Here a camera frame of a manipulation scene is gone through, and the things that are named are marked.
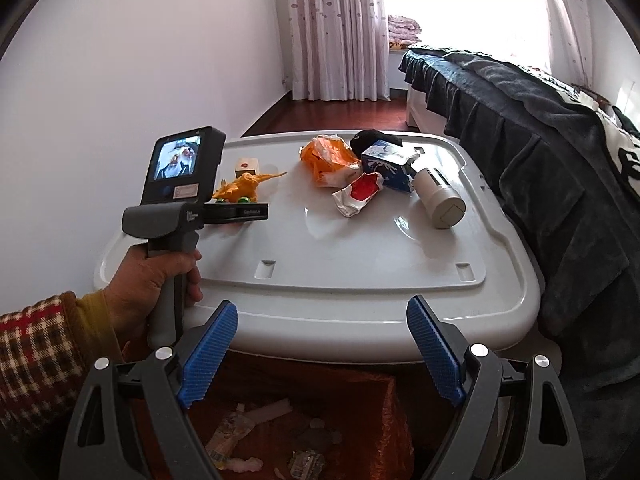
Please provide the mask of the plaid sleeve left forearm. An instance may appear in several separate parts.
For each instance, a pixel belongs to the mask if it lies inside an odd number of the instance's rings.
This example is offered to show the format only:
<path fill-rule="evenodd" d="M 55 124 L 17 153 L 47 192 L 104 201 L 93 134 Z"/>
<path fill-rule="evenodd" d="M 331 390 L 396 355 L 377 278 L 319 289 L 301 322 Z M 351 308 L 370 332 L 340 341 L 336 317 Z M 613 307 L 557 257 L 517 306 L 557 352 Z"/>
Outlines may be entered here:
<path fill-rule="evenodd" d="M 63 292 L 2 315 L 2 437 L 20 442 L 72 408 L 99 358 L 122 362 L 100 290 Z"/>

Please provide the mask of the person's left hand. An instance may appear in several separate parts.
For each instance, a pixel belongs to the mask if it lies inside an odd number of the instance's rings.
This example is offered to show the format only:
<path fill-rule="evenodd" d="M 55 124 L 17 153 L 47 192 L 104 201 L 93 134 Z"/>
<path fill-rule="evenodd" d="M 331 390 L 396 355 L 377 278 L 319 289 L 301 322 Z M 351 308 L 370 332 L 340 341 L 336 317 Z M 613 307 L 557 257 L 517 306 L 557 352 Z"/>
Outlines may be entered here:
<path fill-rule="evenodd" d="M 131 246 L 103 291 L 108 318 L 122 348 L 144 332 L 145 320 L 160 298 L 163 284 L 178 275 L 186 277 L 186 304 L 203 299 L 198 263 L 202 254 L 165 252 L 149 256 L 145 245 Z"/>

